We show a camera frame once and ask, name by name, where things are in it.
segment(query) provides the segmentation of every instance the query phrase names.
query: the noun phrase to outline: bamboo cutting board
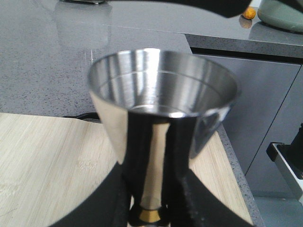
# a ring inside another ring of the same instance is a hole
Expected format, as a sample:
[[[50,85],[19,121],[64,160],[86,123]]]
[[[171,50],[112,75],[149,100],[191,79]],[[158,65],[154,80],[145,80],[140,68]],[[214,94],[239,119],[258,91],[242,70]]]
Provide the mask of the bamboo cutting board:
[[[102,124],[0,113],[0,226],[46,227],[77,207],[116,162]],[[217,133],[193,171],[252,223]]]

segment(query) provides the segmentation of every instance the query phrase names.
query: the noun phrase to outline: gray cabinet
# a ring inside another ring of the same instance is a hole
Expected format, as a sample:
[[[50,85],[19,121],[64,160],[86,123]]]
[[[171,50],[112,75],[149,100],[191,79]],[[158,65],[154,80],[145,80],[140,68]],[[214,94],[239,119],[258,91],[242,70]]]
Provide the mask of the gray cabinet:
[[[242,89],[223,125],[247,172],[300,65],[202,55],[236,74]]]
[[[271,142],[290,144],[303,122],[303,67],[292,84],[279,112],[246,174],[255,195],[292,196],[276,165],[266,154]]]

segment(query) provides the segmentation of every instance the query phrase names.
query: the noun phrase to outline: gray countertop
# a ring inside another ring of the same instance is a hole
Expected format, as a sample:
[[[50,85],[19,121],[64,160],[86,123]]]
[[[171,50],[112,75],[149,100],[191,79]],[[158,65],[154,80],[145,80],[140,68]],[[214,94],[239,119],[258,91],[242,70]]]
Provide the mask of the gray countertop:
[[[0,112],[47,116],[94,112],[86,86],[88,69],[95,59],[125,49],[190,53],[191,46],[303,57],[302,35],[273,31],[258,19],[245,29],[238,19],[154,2],[109,1],[95,6],[5,1],[0,7]],[[254,224],[262,227],[224,129],[219,133]]]

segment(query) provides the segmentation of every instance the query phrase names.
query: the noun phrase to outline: small orange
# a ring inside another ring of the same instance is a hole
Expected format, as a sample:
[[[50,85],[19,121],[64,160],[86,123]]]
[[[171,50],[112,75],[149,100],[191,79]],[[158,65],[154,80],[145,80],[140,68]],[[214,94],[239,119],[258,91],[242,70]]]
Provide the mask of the small orange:
[[[244,16],[245,19],[252,20],[256,16],[256,11],[253,7],[249,6],[244,13],[242,13],[242,16]]]

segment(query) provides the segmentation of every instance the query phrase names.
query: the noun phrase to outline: shiny metal cone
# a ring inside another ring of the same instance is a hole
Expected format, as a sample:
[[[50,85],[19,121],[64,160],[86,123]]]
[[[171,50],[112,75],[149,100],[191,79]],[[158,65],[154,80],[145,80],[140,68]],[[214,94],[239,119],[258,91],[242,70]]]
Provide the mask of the shiny metal cone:
[[[212,61],[159,49],[106,56],[88,80],[134,197],[131,224],[165,226],[171,190],[239,95],[236,80]]]

